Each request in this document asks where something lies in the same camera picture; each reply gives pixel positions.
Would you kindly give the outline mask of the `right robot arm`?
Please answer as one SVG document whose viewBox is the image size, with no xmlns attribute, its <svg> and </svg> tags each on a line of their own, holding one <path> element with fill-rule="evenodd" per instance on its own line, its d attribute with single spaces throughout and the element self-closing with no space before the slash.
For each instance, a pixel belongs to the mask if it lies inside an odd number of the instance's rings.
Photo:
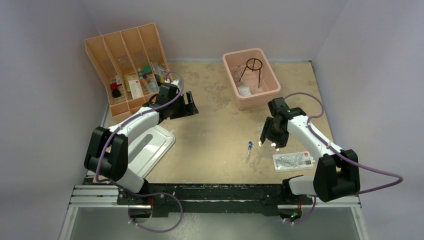
<svg viewBox="0 0 424 240">
<path fill-rule="evenodd" d="M 344 150 L 331 144 L 301 108 L 290 108 L 284 98 L 274 98 L 267 106 L 270 116 L 262 128 L 261 143 L 268 140 L 276 148 L 284 148 L 289 137 L 294 136 L 317 163 L 313 176 L 300 175 L 283 180 L 280 196 L 284 202 L 292 204 L 300 195 L 329 202 L 360 191 L 358 156 L 352 149 Z"/>
</svg>

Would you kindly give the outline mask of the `black mounting base rail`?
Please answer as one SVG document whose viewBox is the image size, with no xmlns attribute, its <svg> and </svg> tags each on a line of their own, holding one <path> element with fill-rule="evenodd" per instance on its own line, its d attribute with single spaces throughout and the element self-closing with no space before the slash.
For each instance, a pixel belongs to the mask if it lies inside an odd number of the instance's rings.
<svg viewBox="0 0 424 240">
<path fill-rule="evenodd" d="M 293 195 L 282 183 L 148 183 L 140 193 L 119 188 L 117 204 L 147 206 L 154 218 L 170 213 L 262 214 L 290 218 L 313 200 Z"/>
</svg>

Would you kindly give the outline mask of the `white box in organizer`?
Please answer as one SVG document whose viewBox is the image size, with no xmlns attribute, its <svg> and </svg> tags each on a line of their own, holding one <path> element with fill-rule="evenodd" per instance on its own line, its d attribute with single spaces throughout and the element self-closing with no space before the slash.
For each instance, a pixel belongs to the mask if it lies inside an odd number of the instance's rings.
<svg viewBox="0 0 424 240">
<path fill-rule="evenodd" d="M 128 80 L 127 82 L 133 99 L 138 99 L 144 96 L 139 80 Z"/>
</svg>

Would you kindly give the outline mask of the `black metal tripod stand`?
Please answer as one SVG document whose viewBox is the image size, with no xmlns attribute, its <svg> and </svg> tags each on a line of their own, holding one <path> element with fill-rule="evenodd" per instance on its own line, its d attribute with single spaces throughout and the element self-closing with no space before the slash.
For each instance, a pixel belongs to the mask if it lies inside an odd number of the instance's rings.
<svg viewBox="0 0 424 240">
<path fill-rule="evenodd" d="M 256 57 L 249 58 L 244 66 L 244 73 L 242 76 L 243 84 L 259 89 L 262 83 L 263 66 L 264 64 L 260 59 Z"/>
</svg>

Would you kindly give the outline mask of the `metal crucible tongs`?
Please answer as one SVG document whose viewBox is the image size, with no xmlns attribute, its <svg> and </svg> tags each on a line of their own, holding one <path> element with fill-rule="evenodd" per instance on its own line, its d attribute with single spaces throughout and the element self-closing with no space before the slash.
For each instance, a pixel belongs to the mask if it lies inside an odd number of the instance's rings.
<svg viewBox="0 0 424 240">
<path fill-rule="evenodd" d="M 244 74 L 244 68 L 239 65 L 235 71 L 235 77 L 234 77 L 234 81 L 238 87 L 241 87 L 244 85 L 242 80 L 243 74 Z"/>
</svg>

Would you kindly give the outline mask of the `small white packet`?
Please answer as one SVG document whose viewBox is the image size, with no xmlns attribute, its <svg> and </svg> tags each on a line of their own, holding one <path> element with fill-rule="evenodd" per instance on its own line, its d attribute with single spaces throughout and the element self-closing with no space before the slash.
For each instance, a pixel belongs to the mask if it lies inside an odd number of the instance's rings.
<svg viewBox="0 0 424 240">
<path fill-rule="evenodd" d="M 252 95 L 250 88 L 245 85 L 238 86 L 237 91 L 241 97 L 249 97 Z"/>
</svg>

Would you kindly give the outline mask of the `peach file organizer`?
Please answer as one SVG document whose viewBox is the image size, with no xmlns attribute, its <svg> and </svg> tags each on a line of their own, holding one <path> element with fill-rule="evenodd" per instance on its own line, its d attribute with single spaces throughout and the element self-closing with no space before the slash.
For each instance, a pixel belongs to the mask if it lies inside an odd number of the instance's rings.
<svg viewBox="0 0 424 240">
<path fill-rule="evenodd" d="M 155 23 L 88 38 L 84 44 L 105 86 L 109 113 L 116 122 L 134 114 L 156 94 L 159 90 L 155 74 L 169 69 Z M 132 98 L 128 80 L 139 80 L 143 97 Z M 121 97 L 112 97 L 111 83 L 118 84 Z"/>
</svg>

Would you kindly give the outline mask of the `red black bottle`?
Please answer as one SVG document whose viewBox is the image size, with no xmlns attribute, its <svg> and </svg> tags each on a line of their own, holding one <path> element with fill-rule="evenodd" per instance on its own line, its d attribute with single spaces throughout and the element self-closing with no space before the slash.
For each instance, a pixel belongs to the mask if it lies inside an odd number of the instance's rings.
<svg viewBox="0 0 424 240">
<path fill-rule="evenodd" d="M 121 92 L 118 89 L 118 84 L 116 82 L 113 82 L 110 84 L 110 89 L 111 89 L 111 95 L 113 98 L 119 98 L 121 97 Z"/>
</svg>

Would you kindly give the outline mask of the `blue capped test tube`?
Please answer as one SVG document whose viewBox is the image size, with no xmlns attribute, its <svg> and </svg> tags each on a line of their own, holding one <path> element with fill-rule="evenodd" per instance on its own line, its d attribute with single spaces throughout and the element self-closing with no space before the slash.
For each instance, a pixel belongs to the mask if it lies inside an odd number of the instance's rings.
<svg viewBox="0 0 424 240">
<path fill-rule="evenodd" d="M 245 163 L 248 163 L 249 162 L 252 148 L 253 148 L 253 143 L 251 141 L 249 141 L 248 142 L 247 153 L 246 153 L 246 157 L 245 157 Z"/>
</svg>

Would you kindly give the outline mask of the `pink plastic bin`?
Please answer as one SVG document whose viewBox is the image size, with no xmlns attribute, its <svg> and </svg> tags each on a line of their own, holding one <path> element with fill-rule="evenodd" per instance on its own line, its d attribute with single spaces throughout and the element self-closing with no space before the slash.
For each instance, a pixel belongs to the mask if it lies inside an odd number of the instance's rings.
<svg viewBox="0 0 424 240">
<path fill-rule="evenodd" d="M 281 91 L 280 82 L 260 48 L 225 53 L 222 61 L 238 110 L 266 105 Z"/>
</svg>

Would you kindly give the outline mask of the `white plastic lid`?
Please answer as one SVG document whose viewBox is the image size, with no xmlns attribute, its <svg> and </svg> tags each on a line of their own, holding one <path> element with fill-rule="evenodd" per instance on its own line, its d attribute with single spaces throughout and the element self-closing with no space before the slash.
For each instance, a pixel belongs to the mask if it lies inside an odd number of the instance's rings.
<svg viewBox="0 0 424 240">
<path fill-rule="evenodd" d="M 129 169 L 146 178 L 175 140 L 175 136 L 160 125 L 149 128 L 128 146 Z"/>
</svg>

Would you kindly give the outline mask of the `colourful markers set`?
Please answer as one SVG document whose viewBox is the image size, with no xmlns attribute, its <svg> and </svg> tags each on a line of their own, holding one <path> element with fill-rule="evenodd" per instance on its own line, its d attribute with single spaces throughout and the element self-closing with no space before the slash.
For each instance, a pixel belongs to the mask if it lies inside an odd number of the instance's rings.
<svg viewBox="0 0 424 240">
<path fill-rule="evenodd" d="M 164 75 L 155 73 L 154 76 L 159 86 L 166 82 L 166 78 Z"/>
</svg>

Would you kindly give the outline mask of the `white labelled package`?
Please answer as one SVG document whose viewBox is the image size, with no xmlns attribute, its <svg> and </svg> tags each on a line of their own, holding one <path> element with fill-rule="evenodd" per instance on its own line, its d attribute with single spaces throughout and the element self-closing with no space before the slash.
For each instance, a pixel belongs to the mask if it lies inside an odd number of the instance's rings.
<svg viewBox="0 0 424 240">
<path fill-rule="evenodd" d="M 276 172 L 291 172 L 308 170 L 314 167 L 314 158 L 308 151 L 273 154 L 272 155 Z"/>
</svg>

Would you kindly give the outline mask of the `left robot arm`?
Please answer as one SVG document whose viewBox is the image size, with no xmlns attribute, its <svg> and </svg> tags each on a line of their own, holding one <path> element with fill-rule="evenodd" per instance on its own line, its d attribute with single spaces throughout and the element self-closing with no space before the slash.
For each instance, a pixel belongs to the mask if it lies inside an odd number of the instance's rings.
<svg viewBox="0 0 424 240">
<path fill-rule="evenodd" d="M 183 93 L 181 79 L 163 83 L 155 96 L 136 113 L 123 122 L 109 128 L 96 127 L 89 141 L 84 167 L 130 191 L 129 197 L 138 205 L 146 203 L 149 191 L 144 187 L 146 179 L 136 168 L 138 162 L 129 160 L 130 144 L 146 131 L 167 119 L 178 119 L 198 114 L 191 92 Z"/>
</svg>

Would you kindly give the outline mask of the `white test tube rack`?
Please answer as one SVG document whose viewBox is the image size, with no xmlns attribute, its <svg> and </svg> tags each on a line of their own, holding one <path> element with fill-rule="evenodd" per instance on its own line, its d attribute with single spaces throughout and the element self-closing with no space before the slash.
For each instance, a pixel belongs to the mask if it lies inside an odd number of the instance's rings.
<svg viewBox="0 0 424 240">
<path fill-rule="evenodd" d="M 261 142 L 260 137 L 262 134 L 262 130 L 262 127 L 256 128 L 258 140 L 257 143 L 255 143 L 255 147 L 259 150 L 259 153 L 262 157 L 271 157 L 276 153 L 276 148 L 274 146 L 274 143 L 267 139 L 264 142 Z"/>
</svg>

